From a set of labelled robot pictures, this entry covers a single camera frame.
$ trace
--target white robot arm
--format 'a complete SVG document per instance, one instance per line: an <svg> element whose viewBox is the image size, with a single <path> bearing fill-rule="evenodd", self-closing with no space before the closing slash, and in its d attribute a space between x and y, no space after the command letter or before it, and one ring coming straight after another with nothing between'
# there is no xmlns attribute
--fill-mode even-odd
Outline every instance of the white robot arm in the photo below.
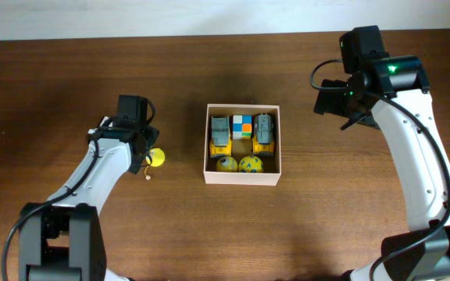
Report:
<svg viewBox="0 0 450 281"><path fill-rule="evenodd" d="M358 27L340 37L343 59L319 64L311 83L320 90L314 112L346 116L381 129L402 185L409 233L385 238L382 257L346 272L343 280L412 281L450 276L450 165L431 107L430 84L414 56L391 58L378 27ZM323 65L343 62L346 82L314 74Z"/></svg>
<svg viewBox="0 0 450 281"><path fill-rule="evenodd" d="M150 105L152 117L147 119ZM117 115L88 131L88 150L72 176L45 203L28 203L6 241L2 278L6 281L9 243L20 229L20 281L128 281L106 268L98 215L117 180L138 173L159 131L149 126L155 108L146 99L120 96ZM68 247L47 239L68 233Z"/></svg>
<svg viewBox="0 0 450 281"><path fill-rule="evenodd" d="M392 100L412 112L428 128L442 150L450 173L450 164L435 125L430 93L424 94L421 90L400 91ZM443 217L447 200L444 177L434 150L418 126L395 107L378 101L371 112L394 159L404 193L409 231L428 229L431 221L440 221ZM450 226L450 216L445 225ZM350 279L369 280L372 264L354 270ZM383 264L375 271L374 278L392 281Z"/></svg>

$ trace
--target small yellow ball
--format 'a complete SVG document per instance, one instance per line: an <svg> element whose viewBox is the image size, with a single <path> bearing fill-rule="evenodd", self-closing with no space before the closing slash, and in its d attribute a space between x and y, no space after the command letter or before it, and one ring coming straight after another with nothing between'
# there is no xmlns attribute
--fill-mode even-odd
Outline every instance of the small yellow ball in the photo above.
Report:
<svg viewBox="0 0 450 281"><path fill-rule="evenodd" d="M262 159L256 156L246 156L239 162L241 173L263 173Z"/></svg>
<svg viewBox="0 0 450 281"><path fill-rule="evenodd" d="M148 156L145 157L145 161L147 161L147 163L152 167L159 167L164 163L164 160L166 160L164 151L161 148L153 148L150 150L149 154L152 158L153 163L150 161L150 158Z"/></svg>
<svg viewBox="0 0 450 281"><path fill-rule="evenodd" d="M234 158L230 156L225 156L220 158L216 163L216 171L217 172L229 172L235 173L238 170L238 162L235 161Z"/></svg>

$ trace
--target wooden table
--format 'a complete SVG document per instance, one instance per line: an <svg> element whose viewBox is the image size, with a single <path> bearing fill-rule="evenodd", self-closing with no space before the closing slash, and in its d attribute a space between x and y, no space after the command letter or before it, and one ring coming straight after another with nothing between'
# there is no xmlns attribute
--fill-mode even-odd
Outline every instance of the wooden table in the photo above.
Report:
<svg viewBox="0 0 450 281"><path fill-rule="evenodd" d="M341 33L0 42L0 256L20 209L55 192L85 135L119 94L157 107L166 163L122 176L100 216L109 267L137 280L275 280L340 275L407 231L383 134L344 132L313 113L309 73L340 57ZM392 55L418 55L450 158L450 30L383 32ZM323 77L345 78L341 65ZM206 186L208 103L279 105L276 187ZM16 280L17 239L9 255Z"/></svg>

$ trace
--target colorful cube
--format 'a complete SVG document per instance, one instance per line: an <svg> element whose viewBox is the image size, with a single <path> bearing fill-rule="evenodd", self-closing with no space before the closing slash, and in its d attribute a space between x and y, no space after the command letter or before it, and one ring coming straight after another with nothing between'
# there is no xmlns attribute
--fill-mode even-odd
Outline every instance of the colorful cube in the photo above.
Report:
<svg viewBox="0 0 450 281"><path fill-rule="evenodd" d="M253 131L252 116L233 116L232 120L232 138L234 140L251 140Z"/></svg>

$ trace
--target white box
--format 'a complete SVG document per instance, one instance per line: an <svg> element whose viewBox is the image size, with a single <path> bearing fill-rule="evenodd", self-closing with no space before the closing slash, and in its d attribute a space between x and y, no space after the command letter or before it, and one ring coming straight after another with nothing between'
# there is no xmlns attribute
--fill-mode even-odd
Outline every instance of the white box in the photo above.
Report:
<svg viewBox="0 0 450 281"><path fill-rule="evenodd" d="M216 172L216 159L209 157L209 129L212 116L250 115L253 119L256 115L268 113L274 121L275 155L260 156L263 161L264 173L221 173ZM248 154L247 143L251 147L251 140L233 140L232 156L239 162L241 157ZM204 145L204 181L207 184L247 184L275 186L281 175L280 158L280 108L277 105L218 105L209 104L206 112L206 129Z"/></svg>

